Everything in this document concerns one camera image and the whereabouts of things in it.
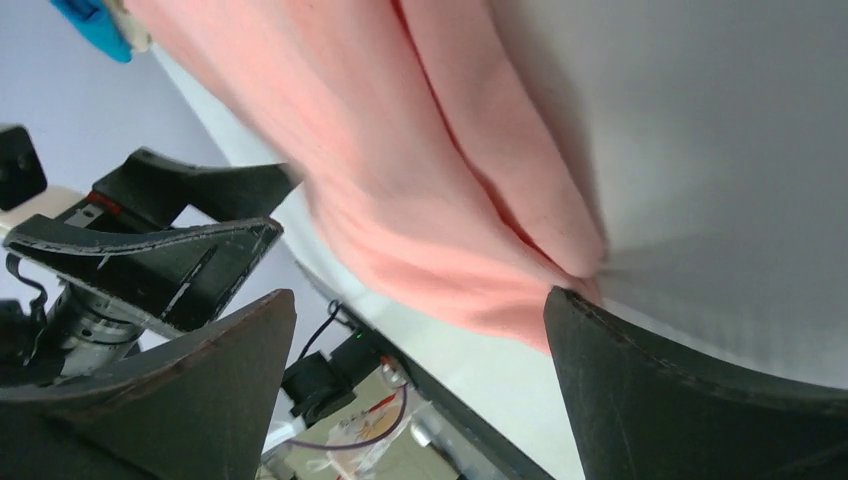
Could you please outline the salmon pink t shirt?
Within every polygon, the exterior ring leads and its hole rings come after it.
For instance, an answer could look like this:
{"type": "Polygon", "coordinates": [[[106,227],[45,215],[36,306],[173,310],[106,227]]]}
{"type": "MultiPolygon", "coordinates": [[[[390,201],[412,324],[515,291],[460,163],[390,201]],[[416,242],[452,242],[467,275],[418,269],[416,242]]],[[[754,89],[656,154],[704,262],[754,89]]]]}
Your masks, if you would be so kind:
{"type": "Polygon", "coordinates": [[[555,287],[605,253],[586,190],[484,1],[130,1],[169,53],[304,179],[369,288],[547,351],[555,287]]]}

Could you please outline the left electronics board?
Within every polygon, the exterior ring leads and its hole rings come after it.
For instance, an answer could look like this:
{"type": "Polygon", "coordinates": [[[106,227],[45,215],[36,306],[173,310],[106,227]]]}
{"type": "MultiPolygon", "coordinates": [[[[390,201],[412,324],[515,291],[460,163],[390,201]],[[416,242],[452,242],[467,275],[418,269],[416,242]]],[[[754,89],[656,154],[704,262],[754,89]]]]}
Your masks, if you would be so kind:
{"type": "Polygon", "coordinates": [[[293,442],[321,455],[307,462],[315,472],[332,469],[338,479],[374,479],[378,463],[425,402],[398,362],[387,357],[354,394],[350,404],[293,442]]]}

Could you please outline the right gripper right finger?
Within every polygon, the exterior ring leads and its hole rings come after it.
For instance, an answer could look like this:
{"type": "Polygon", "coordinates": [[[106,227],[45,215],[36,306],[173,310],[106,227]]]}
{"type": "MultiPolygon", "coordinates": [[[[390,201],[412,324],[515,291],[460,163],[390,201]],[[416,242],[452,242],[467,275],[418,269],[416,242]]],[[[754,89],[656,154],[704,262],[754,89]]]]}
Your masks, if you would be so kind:
{"type": "Polygon", "coordinates": [[[544,321],[589,479],[843,479],[847,394],[743,368],[553,288],[544,321]]]}

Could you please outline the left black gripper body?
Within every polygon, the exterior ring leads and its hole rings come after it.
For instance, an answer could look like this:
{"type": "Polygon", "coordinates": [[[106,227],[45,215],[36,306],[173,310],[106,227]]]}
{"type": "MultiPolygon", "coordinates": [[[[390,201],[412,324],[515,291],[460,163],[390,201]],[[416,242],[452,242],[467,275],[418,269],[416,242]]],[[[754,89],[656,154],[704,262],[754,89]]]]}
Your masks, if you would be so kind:
{"type": "MultiPolygon", "coordinates": [[[[48,188],[22,204],[1,212],[1,232],[7,234],[41,214],[75,227],[110,233],[149,233],[172,227],[152,223],[141,213],[91,191],[48,188]]],[[[144,329],[107,300],[62,279],[63,291],[47,305],[48,293],[38,281],[20,272],[22,254],[5,257],[7,272],[37,291],[30,312],[14,299],[1,301],[1,385],[15,387],[50,383],[57,378],[90,373],[141,352],[144,329]]]]}

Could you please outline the folded blue t shirt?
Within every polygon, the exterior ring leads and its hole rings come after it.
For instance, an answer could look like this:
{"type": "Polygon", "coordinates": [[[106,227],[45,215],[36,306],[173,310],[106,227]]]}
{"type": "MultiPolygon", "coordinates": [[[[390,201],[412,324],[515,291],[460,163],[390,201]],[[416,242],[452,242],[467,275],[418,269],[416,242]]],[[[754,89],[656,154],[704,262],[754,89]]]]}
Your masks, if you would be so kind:
{"type": "Polygon", "coordinates": [[[50,0],[77,32],[92,46],[119,63],[132,60],[130,44],[101,0],[50,0]]]}

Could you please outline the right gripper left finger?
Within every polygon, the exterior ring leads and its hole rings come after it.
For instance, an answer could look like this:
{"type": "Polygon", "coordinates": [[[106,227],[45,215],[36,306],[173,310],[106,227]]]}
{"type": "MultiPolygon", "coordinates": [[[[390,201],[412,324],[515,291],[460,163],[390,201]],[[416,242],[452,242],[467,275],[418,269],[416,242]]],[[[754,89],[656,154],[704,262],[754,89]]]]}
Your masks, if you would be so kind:
{"type": "Polygon", "coordinates": [[[86,376],[1,392],[5,479],[251,479],[296,323],[278,289],[86,376]]]}

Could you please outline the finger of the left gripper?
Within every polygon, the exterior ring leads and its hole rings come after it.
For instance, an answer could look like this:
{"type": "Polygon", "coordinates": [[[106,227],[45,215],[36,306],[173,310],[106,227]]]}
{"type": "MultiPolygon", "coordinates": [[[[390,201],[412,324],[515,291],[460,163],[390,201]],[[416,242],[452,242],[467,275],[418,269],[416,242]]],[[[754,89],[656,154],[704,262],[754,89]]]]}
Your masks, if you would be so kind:
{"type": "Polygon", "coordinates": [[[11,230],[12,253],[117,302],[154,332],[192,332],[228,306],[283,233],[270,218],[118,234],[42,215],[11,230]]]}
{"type": "Polygon", "coordinates": [[[164,228],[187,206],[217,222],[268,217],[297,185],[278,164],[201,167],[140,148],[93,184],[92,198],[114,215],[164,228]]]}

